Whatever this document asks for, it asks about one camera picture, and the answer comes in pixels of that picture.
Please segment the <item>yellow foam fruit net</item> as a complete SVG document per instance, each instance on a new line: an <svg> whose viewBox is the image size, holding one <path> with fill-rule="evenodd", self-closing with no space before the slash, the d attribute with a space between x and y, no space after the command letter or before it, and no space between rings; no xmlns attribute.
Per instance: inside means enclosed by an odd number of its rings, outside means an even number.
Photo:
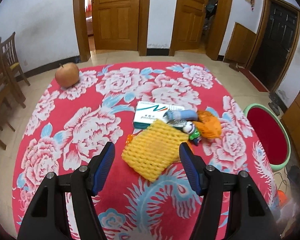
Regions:
<svg viewBox="0 0 300 240"><path fill-rule="evenodd" d="M122 160L143 178L154 182L172 163L179 161L179 146L189 136L155 120L125 146Z"/></svg>

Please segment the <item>middle wooden door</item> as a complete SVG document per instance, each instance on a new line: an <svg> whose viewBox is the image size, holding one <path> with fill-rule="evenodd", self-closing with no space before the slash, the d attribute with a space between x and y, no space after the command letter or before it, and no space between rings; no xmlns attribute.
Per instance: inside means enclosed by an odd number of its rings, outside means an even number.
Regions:
<svg viewBox="0 0 300 240"><path fill-rule="evenodd" d="M173 28L175 50L197 49L201 41L208 0L177 0Z"/></svg>

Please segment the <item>orange cloth bundle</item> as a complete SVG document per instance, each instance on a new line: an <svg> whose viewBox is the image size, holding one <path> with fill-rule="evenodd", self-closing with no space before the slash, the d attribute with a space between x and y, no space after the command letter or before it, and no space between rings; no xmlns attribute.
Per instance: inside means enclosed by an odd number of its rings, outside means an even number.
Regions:
<svg viewBox="0 0 300 240"><path fill-rule="evenodd" d="M221 136L222 127L219 119L209 111L197 111L198 120L194 121L194 125L198 129L200 135L206 139L216 139Z"/></svg>

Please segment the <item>green toy figure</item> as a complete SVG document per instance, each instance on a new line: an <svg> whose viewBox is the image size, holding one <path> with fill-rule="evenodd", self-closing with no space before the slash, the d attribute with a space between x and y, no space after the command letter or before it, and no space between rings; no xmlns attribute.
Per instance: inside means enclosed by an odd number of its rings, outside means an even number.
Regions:
<svg viewBox="0 0 300 240"><path fill-rule="evenodd" d="M189 141L191 141L194 145L198 146L202 137L198 128L191 121L185 122L183 126L183 132L189 136Z"/></svg>

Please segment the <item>low wooden wall panel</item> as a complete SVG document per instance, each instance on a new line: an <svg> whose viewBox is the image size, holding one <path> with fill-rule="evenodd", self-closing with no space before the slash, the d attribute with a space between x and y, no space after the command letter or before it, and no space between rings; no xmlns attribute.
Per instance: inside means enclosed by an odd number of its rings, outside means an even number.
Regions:
<svg viewBox="0 0 300 240"><path fill-rule="evenodd" d="M240 66L245 66L249 60L255 41L256 34L236 22L225 53L225 61L235 62Z"/></svg>

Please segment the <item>dark slippers by wall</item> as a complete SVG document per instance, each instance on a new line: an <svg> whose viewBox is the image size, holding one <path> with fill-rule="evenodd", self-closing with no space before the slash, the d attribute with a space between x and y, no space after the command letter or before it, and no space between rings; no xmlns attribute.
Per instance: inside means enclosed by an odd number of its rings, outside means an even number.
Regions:
<svg viewBox="0 0 300 240"><path fill-rule="evenodd" d="M281 100L281 98L274 92L269 93L271 102L268 103L270 109L275 113L276 116L280 115L280 111L286 112L287 107Z"/></svg>

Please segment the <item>left wooden door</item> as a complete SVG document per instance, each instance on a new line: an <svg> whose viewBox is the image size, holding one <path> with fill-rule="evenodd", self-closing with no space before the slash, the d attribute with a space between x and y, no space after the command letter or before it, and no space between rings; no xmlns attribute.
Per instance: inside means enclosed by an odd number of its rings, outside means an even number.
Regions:
<svg viewBox="0 0 300 240"><path fill-rule="evenodd" d="M137 50L140 0L92 0L97 50Z"/></svg>

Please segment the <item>red basin green rim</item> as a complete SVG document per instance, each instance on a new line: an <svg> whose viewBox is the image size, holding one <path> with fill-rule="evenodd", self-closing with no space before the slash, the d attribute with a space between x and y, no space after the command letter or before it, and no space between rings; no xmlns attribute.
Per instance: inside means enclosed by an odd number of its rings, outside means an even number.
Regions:
<svg viewBox="0 0 300 240"><path fill-rule="evenodd" d="M271 110L258 103L250 104L243 112L265 150L272 171L280 171L291 155L290 139L283 124Z"/></svg>

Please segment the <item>white teal medicine box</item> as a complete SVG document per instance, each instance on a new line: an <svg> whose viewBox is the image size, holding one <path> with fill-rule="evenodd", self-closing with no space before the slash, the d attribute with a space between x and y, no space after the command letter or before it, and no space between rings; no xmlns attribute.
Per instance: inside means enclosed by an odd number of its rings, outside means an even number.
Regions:
<svg viewBox="0 0 300 240"><path fill-rule="evenodd" d="M185 110L183 106L167 105L164 103L155 103L147 101L138 101L135 108L133 126L136 129L146 129L155 120L161 120L167 123L164 114L169 110Z"/></svg>

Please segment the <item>apple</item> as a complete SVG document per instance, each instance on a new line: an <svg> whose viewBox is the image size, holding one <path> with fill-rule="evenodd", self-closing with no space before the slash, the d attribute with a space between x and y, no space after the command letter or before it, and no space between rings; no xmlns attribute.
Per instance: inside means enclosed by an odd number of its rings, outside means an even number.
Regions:
<svg viewBox="0 0 300 240"><path fill-rule="evenodd" d="M73 63L69 62L61 64L55 73L56 82L64 88L69 88L79 81L79 68Z"/></svg>

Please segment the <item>dark entrance door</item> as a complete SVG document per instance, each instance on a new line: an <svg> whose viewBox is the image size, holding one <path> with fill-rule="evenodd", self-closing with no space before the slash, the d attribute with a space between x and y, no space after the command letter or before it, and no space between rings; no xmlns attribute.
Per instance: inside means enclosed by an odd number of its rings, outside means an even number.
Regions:
<svg viewBox="0 0 300 240"><path fill-rule="evenodd" d="M272 90L286 71L299 30L299 13L271 1L265 23L266 27L250 72L267 90Z"/></svg>

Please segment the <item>red door mat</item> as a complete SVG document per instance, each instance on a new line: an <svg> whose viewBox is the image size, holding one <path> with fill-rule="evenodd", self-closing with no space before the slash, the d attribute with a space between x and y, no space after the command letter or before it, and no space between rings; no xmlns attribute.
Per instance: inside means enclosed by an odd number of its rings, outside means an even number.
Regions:
<svg viewBox="0 0 300 240"><path fill-rule="evenodd" d="M269 92L266 87L247 69L239 68L239 71L251 82L251 84L259 91L259 92Z"/></svg>

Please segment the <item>wooden door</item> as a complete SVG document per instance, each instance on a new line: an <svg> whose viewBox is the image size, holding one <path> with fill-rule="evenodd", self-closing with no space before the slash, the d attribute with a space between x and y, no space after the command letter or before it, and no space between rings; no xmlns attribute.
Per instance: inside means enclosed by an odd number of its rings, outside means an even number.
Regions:
<svg viewBox="0 0 300 240"><path fill-rule="evenodd" d="M201 41L208 0L177 0L173 28L175 50L197 49Z"/></svg>
<svg viewBox="0 0 300 240"><path fill-rule="evenodd" d="M137 50L140 0L92 0L97 50Z"/></svg>

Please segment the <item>blue curved tube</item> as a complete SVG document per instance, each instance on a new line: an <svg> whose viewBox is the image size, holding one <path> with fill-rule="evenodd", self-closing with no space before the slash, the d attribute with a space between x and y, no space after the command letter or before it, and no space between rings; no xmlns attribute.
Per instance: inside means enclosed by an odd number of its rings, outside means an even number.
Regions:
<svg viewBox="0 0 300 240"><path fill-rule="evenodd" d="M198 121L197 112L187 109L187 110L168 110L163 118L168 123L177 123L183 121Z"/></svg>

